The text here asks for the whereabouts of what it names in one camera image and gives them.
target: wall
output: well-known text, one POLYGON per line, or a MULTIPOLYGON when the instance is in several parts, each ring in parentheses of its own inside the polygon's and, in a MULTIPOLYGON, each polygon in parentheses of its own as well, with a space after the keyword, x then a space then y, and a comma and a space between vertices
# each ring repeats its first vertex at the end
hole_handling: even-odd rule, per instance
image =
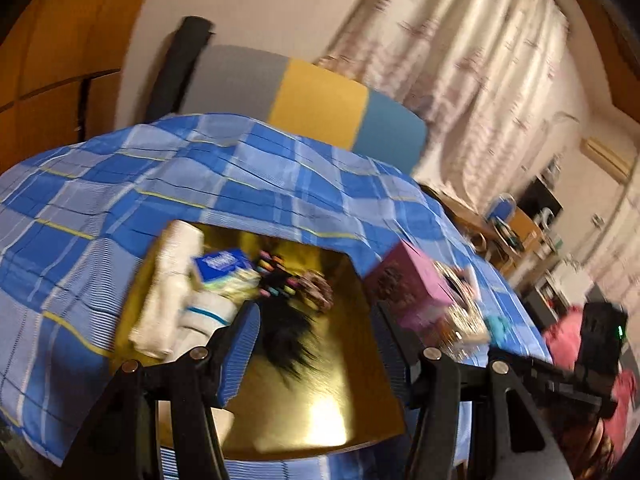
POLYGON ((218 44, 260 48, 314 60, 359 0, 146 0, 134 29, 120 85, 116 126, 136 122, 158 54, 187 15, 216 24, 218 44))

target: blue checkered bedspread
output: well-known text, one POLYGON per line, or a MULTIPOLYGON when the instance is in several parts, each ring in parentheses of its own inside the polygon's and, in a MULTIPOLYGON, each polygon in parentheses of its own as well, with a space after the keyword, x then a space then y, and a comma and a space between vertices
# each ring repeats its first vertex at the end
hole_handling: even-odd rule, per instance
MULTIPOLYGON (((484 313, 511 321, 505 347, 548 358, 505 281, 410 177, 242 116, 180 116, 34 156, 0 176, 0 204, 0 412, 58 464, 109 379, 127 285, 176 218, 343 251, 360 274, 399 237, 471 262, 484 313)), ((469 427, 467 406, 459 458, 469 427)), ((375 469, 366 449, 263 467, 263 478, 343 480, 375 469)), ((244 478, 243 463, 228 468, 244 478)))

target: blue stripe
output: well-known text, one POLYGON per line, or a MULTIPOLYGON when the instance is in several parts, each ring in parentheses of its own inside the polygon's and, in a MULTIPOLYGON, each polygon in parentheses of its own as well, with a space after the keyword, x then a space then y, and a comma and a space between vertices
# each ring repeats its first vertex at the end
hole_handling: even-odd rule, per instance
POLYGON ((202 310, 201 308, 197 308, 196 306, 188 306, 187 310, 189 310, 190 312, 195 312, 196 314, 202 314, 203 316, 213 318, 217 322, 222 323, 224 326, 229 326, 230 324, 226 319, 222 319, 220 316, 216 316, 213 312, 202 310))

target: screw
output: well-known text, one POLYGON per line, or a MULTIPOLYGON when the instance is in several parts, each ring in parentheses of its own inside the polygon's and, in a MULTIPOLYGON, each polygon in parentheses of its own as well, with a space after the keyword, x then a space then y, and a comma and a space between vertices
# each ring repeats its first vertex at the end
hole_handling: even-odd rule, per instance
POLYGON ((504 375, 509 371, 509 365, 504 361, 494 361, 491 365, 494 372, 500 375, 504 375))
POLYGON ((425 348, 423 354, 429 361, 437 361, 442 357, 442 352, 434 347, 425 348))
POLYGON ((138 361, 135 359, 130 359, 129 361, 124 361, 122 364, 122 371, 126 374, 130 374, 135 372, 138 369, 138 361))
POLYGON ((209 355, 209 350, 207 350, 204 346, 196 346, 196 348, 192 348, 189 352, 189 357, 194 361, 200 361, 209 355))

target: pink clothing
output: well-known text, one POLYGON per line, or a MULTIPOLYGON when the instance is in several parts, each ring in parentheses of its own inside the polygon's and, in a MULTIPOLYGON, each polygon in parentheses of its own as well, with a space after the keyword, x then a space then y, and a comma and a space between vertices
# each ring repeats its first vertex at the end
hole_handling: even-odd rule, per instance
MULTIPOLYGON (((565 317, 549 327, 543 334, 551 352, 554 364, 566 370, 573 370, 580 349, 580 327, 582 308, 572 306, 565 317)), ((610 437, 616 460, 622 455, 626 434, 626 416, 629 400, 636 394, 636 378, 629 370, 622 370, 613 385, 613 397, 618 400, 618 408, 613 417, 604 421, 604 431, 610 437)))

